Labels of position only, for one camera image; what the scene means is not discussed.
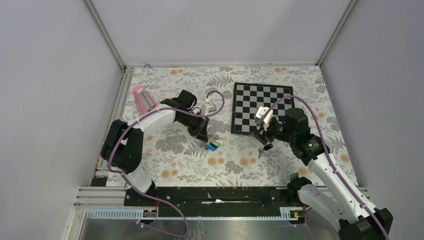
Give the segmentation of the key with black fob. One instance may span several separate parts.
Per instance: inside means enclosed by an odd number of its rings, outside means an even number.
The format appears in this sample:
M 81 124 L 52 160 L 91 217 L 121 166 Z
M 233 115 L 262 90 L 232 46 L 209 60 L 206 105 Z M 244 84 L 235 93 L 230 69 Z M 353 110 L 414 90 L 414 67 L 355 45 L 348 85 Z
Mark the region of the key with black fob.
M 269 143 L 269 144 L 265 145 L 264 147 L 259 148 L 258 149 L 258 158 L 260 159 L 261 156 L 264 154 L 264 152 L 266 152 L 266 151 L 268 151 L 268 150 L 270 150 L 272 148 L 273 148 L 273 144 L 272 143 Z

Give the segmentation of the keyring with coloured keys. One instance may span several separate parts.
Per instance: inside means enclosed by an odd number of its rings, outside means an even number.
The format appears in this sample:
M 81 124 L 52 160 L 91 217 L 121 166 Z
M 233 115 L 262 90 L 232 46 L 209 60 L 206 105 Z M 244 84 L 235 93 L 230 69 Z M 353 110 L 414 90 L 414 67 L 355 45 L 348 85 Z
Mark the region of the keyring with coloured keys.
M 206 150 L 215 151 L 218 148 L 222 147 L 224 143 L 219 135 L 215 134 L 208 138 L 208 142 L 205 145 Z

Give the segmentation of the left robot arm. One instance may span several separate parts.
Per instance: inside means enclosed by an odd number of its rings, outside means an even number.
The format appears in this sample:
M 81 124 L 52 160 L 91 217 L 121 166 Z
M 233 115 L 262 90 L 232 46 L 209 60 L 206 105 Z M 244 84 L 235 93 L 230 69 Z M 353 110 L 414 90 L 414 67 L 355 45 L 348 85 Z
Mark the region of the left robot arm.
M 162 100 L 136 123 L 129 124 L 117 119 L 110 125 L 100 156 L 129 180 L 131 186 L 138 189 L 135 197 L 142 205 L 148 206 L 155 200 L 155 192 L 151 189 L 154 182 L 141 166 L 146 137 L 162 127 L 178 122 L 187 127 L 192 137 L 208 141 L 207 115 L 215 112 L 217 107 L 207 98 L 199 107 L 199 113 L 193 113 L 196 102 L 197 98 L 191 92 L 182 90 L 178 97 Z

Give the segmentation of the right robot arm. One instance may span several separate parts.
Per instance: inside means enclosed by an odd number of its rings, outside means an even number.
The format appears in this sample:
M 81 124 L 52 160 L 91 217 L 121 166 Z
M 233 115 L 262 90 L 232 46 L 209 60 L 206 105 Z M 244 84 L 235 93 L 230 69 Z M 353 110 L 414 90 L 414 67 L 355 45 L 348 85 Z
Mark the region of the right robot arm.
M 274 140 L 288 143 L 292 153 L 310 168 L 332 194 L 328 197 L 306 177 L 287 186 L 287 201 L 302 203 L 325 218 L 342 240 L 387 240 L 393 215 L 379 209 L 346 176 L 322 138 L 312 134 L 308 116 L 301 108 L 285 111 L 282 122 L 268 107 L 259 107 L 254 115 L 259 128 L 254 136 L 267 145 Z

